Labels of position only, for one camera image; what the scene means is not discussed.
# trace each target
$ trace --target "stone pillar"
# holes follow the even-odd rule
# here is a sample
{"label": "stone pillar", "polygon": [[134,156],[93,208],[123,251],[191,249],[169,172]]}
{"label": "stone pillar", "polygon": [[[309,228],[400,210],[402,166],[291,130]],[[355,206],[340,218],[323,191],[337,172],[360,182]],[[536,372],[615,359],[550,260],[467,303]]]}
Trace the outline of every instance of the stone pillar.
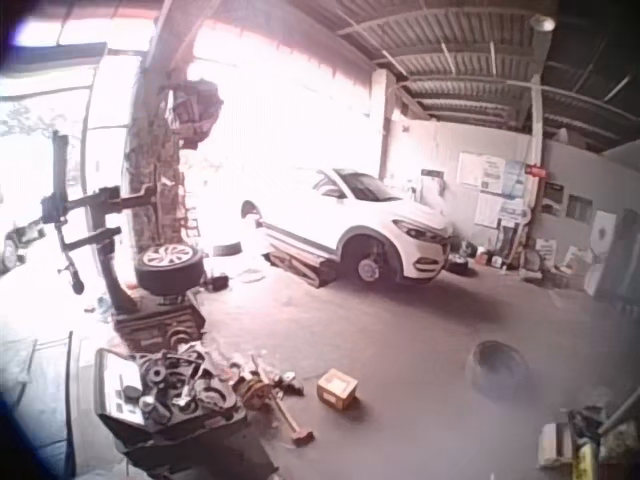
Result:
{"label": "stone pillar", "polygon": [[129,211],[135,252],[158,243],[182,241],[176,220],[182,186],[180,157],[178,141],[166,120],[167,87],[186,78],[195,36],[219,3],[165,0],[156,35],[141,66],[127,138],[123,192],[137,193],[145,183],[157,184],[158,218],[151,208]]}
{"label": "stone pillar", "polygon": [[371,110],[369,119],[376,134],[375,158],[378,178],[387,176],[387,147],[391,116],[396,106],[396,78],[389,70],[380,69],[371,75]]}

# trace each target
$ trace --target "small box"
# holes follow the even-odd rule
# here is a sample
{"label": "small box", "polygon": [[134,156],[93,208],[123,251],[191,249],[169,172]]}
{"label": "small box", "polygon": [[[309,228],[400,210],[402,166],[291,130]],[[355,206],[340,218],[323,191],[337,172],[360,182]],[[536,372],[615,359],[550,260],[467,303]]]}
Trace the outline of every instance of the small box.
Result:
{"label": "small box", "polygon": [[318,381],[318,398],[330,407],[344,410],[356,396],[357,386],[356,379],[332,368]]}
{"label": "small box", "polygon": [[573,437],[567,423],[548,423],[538,440],[538,467],[554,468],[573,461]]}

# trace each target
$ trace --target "spare tire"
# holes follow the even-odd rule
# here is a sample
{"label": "spare tire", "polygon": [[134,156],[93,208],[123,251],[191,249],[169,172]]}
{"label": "spare tire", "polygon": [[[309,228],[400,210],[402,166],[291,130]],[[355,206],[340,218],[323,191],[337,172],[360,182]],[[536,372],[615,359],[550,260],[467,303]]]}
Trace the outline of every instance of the spare tire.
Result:
{"label": "spare tire", "polygon": [[200,285],[204,276],[203,258],[203,253],[191,245],[151,247],[136,260],[138,285],[152,295],[181,295]]}
{"label": "spare tire", "polygon": [[496,340],[480,342],[467,359],[466,375],[471,386],[492,400],[515,400],[529,378],[522,354]]}

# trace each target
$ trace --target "car door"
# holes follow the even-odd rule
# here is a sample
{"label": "car door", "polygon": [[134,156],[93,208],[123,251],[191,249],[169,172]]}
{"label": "car door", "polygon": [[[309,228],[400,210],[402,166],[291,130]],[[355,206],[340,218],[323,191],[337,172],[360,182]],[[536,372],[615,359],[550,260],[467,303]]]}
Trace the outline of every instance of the car door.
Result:
{"label": "car door", "polygon": [[[304,203],[303,235],[324,250],[335,250],[340,236],[348,228],[349,199],[326,172],[318,170],[316,176]],[[340,198],[333,196],[335,193],[339,193]]]}

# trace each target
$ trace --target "wheel rim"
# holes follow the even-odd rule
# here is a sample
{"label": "wheel rim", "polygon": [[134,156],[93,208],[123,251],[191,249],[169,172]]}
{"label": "wheel rim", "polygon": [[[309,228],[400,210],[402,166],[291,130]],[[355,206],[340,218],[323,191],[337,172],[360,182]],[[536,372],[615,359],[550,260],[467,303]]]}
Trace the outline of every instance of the wheel rim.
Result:
{"label": "wheel rim", "polygon": [[358,275],[365,282],[375,282],[380,278],[380,266],[371,258],[365,258],[358,264]]}
{"label": "wheel rim", "polygon": [[193,255],[193,250],[186,245],[162,245],[147,250],[142,256],[142,263],[150,267],[168,267],[184,263]]}
{"label": "wheel rim", "polygon": [[5,240],[4,251],[2,252],[2,263],[4,266],[11,269],[18,264],[18,251],[16,245],[11,240]]}

